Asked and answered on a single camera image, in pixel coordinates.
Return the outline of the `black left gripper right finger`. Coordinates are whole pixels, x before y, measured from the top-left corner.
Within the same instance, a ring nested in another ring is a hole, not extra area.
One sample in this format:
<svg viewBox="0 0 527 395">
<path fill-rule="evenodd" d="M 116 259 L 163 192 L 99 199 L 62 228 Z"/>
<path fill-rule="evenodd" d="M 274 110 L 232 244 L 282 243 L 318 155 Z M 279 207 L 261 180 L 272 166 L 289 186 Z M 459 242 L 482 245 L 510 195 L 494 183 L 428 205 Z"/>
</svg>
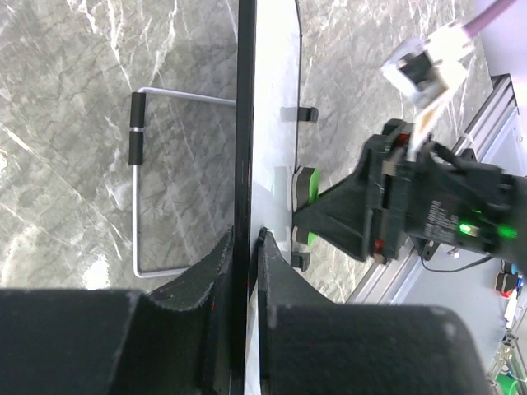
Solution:
<svg viewBox="0 0 527 395">
<path fill-rule="evenodd" d="M 487 394 L 463 321 L 436 306 L 335 304 L 257 241 L 265 394 Z"/>
</svg>

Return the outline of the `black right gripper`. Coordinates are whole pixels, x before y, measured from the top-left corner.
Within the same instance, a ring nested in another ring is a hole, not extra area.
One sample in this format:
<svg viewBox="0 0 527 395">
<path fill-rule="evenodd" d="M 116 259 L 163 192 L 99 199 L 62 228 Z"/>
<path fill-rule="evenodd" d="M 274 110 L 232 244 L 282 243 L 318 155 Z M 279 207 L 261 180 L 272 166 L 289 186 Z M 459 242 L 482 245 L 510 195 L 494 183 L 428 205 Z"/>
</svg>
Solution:
<svg viewBox="0 0 527 395">
<path fill-rule="evenodd" d="M 381 165 L 380 260 L 399 255 L 411 238 L 447 244 L 520 263 L 526 258 L 526 179 L 477 162 L 464 151 L 429 140 L 406 160 L 410 126 L 391 119 L 382 130 L 389 150 Z M 318 235 L 355 260 L 370 254 L 367 189 L 372 154 L 385 143 L 371 137 L 355 170 L 293 214 L 293 225 Z"/>
</svg>

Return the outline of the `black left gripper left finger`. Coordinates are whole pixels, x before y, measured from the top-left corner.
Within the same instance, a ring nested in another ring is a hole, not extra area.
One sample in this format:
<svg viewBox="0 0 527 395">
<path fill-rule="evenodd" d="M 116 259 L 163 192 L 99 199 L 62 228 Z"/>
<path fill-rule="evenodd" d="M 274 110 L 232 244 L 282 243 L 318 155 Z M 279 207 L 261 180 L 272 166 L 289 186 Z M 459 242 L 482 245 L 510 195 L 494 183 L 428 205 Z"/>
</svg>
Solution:
<svg viewBox="0 0 527 395">
<path fill-rule="evenodd" d="M 229 393 L 232 244 L 151 293 L 2 290 L 2 393 Z"/>
</svg>

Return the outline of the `green bone-shaped eraser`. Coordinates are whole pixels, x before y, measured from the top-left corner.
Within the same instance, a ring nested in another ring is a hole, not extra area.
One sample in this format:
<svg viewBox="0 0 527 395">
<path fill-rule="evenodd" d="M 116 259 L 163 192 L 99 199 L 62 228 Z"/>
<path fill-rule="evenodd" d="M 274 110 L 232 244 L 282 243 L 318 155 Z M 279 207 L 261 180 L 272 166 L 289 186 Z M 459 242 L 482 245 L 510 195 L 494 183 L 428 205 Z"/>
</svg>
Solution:
<svg viewBox="0 0 527 395">
<path fill-rule="evenodd" d="M 296 170 L 291 185 L 293 213 L 305 206 L 309 206 L 318 199 L 319 182 L 320 170 L 318 168 L 301 166 Z M 303 230 L 297 225 L 293 226 L 291 237 L 294 242 L 308 246 L 316 238 L 315 234 Z"/>
</svg>

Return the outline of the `white board with black frame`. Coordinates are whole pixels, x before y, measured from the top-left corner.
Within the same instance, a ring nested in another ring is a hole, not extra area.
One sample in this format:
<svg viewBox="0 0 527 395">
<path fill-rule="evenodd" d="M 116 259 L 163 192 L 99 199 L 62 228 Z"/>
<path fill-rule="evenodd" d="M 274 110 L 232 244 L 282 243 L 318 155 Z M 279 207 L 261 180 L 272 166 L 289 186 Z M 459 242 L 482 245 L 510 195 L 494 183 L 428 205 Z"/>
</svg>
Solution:
<svg viewBox="0 0 527 395">
<path fill-rule="evenodd" d="M 132 169 L 133 270 L 139 278 L 180 276 L 180 269 L 143 272 L 139 260 L 139 175 L 148 95 L 194 100 L 236 108 L 234 256 L 241 260 L 235 316 L 247 311 L 257 279 L 253 261 L 259 232 L 266 228 L 287 264 L 303 263 L 293 251 L 291 181 L 296 170 L 298 126 L 315 122 L 318 111 L 299 105 L 301 19 L 296 1 L 238 3 L 236 99 L 144 86 L 132 95 L 128 163 Z"/>
</svg>

